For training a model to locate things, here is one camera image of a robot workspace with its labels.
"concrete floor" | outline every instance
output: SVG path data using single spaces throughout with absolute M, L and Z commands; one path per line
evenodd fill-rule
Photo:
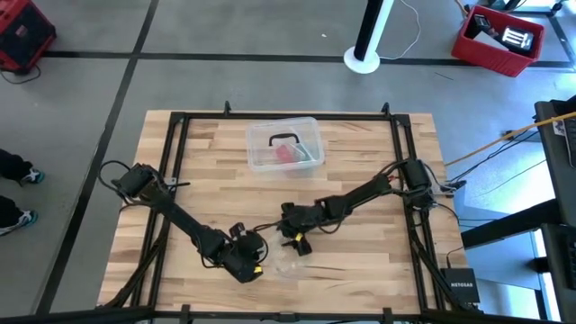
M 116 53 L 132 52 L 150 5 L 150 0 L 35 2 L 57 27 L 52 50 Z M 462 22 L 458 8 L 452 1 L 407 2 L 418 9 L 423 30 L 406 58 L 450 59 Z M 352 0 L 159 0 L 142 52 L 341 56 L 354 45 L 363 10 L 364 3 Z M 530 19 L 546 28 L 541 59 L 567 62 L 547 18 Z M 563 15 L 559 21 L 575 44 L 574 17 Z M 401 54 L 416 32 L 413 12 L 398 2 L 379 53 Z M 0 238 L 0 317 L 36 309 L 128 58 L 44 58 L 38 80 L 25 85 L 0 82 L 2 148 L 47 172 L 45 183 L 37 187 L 0 182 L 0 194 L 40 212 L 30 229 Z M 383 65 L 360 76 L 341 63 L 140 59 L 125 98 L 116 98 L 121 111 L 105 159 L 133 160 L 146 110 L 221 110 L 230 100 L 237 111 L 375 112 L 390 102 L 395 113 L 433 113 L 449 161 L 501 131 L 529 124 L 535 102 L 568 98 L 576 88 L 576 74 L 568 68 L 533 67 L 510 78 L 478 67 L 417 63 Z M 514 184 L 481 196 L 543 158 L 541 146 L 529 143 L 506 154 L 469 177 L 467 206 L 510 213 L 554 194 L 543 164 Z M 449 174 L 480 158 L 451 167 Z M 53 311 L 95 306 L 119 207 L 118 199 L 97 184 Z M 490 296 L 486 311 L 502 313 L 490 305 L 501 305 L 499 298 L 506 294 L 498 295 L 500 288 L 490 282 L 484 284 Z

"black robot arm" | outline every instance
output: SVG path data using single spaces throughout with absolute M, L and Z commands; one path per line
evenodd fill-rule
M 402 173 L 408 191 L 392 188 L 389 176 L 395 170 Z M 311 245 L 304 236 L 306 232 L 318 228 L 327 234 L 332 234 L 356 207 L 386 194 L 406 197 L 410 199 L 415 208 L 427 208 L 434 202 L 429 194 L 430 187 L 430 179 L 421 160 L 407 159 L 392 163 L 385 166 L 372 180 L 344 195 L 320 198 L 312 206 L 295 205 L 293 202 L 283 203 L 282 220 L 277 229 L 284 237 L 292 239 L 285 243 L 285 246 L 291 246 L 298 251 L 300 256 L 305 256 L 312 252 Z M 336 227 L 330 230 L 325 229 L 329 225 L 336 225 Z
M 202 225 L 174 202 L 164 179 L 152 166 L 136 164 L 119 180 L 112 180 L 112 184 L 122 198 L 163 214 L 190 236 L 202 261 L 207 259 L 216 267 L 224 267 L 241 283 L 251 282 L 262 274 L 259 262 L 265 243 L 259 234 L 245 231 L 242 223 L 229 230 L 230 236 Z

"red plastic basket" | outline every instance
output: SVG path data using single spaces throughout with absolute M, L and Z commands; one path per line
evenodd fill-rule
M 502 32 L 507 26 L 518 28 L 534 34 L 532 52 L 529 57 L 513 53 L 511 51 L 497 49 L 490 45 L 469 39 L 464 36 L 470 20 L 474 14 L 483 14 L 490 21 L 496 32 Z M 509 77 L 517 77 L 527 66 L 536 62 L 540 57 L 540 50 L 544 42 L 544 27 L 537 23 L 527 22 L 500 13 L 489 8 L 476 5 L 466 23 L 458 33 L 458 38 L 452 49 L 452 56 L 466 62 L 485 67 Z

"shoe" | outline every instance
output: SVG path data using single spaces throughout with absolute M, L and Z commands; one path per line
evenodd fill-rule
M 22 211 L 22 216 L 18 219 L 18 224 L 9 228 L 0 229 L 0 237 L 10 234 L 15 230 L 23 229 L 31 226 L 38 220 L 38 213 L 36 211 Z
M 39 169 L 30 168 L 30 173 L 20 180 L 21 183 L 37 185 L 44 180 L 44 173 Z

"butcher block tabletop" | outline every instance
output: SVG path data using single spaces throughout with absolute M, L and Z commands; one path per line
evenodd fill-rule
M 135 162 L 158 168 L 170 113 L 148 112 Z M 432 115 L 409 117 L 418 158 L 444 180 Z M 343 114 L 342 121 L 318 121 L 326 162 L 308 176 L 254 173 L 246 150 L 246 128 L 251 122 L 198 119 L 191 120 L 188 129 L 179 182 L 191 185 L 179 187 L 175 201 L 199 222 L 225 232 L 240 221 L 251 229 L 280 220 L 282 203 L 310 205 L 321 197 L 345 194 L 395 160 L 388 121 L 346 121 Z M 407 157 L 403 135 L 400 140 Z M 447 198 L 438 202 L 453 207 Z M 108 302 L 136 269 L 148 217 L 146 207 L 130 207 L 120 214 L 99 304 Z M 308 233 L 313 252 L 302 257 L 291 247 L 279 247 L 284 240 L 274 228 L 261 231 L 270 253 L 263 263 L 264 274 L 252 283 L 238 283 L 224 269 L 204 268 L 190 238 L 172 225 L 157 310 L 180 311 L 189 304 L 191 311 L 378 314 L 391 308 L 394 314 L 420 314 L 404 217 L 400 197 L 376 198 L 357 208 L 336 233 Z M 462 246 L 460 230 L 455 216 L 443 208 L 433 209 L 429 221 L 442 267 L 446 254 Z M 466 266 L 462 250 L 452 253 L 450 261 L 452 267 Z M 148 300 L 152 268 L 144 283 L 143 302 Z M 428 306 L 434 308 L 432 281 L 428 270 L 422 269 Z

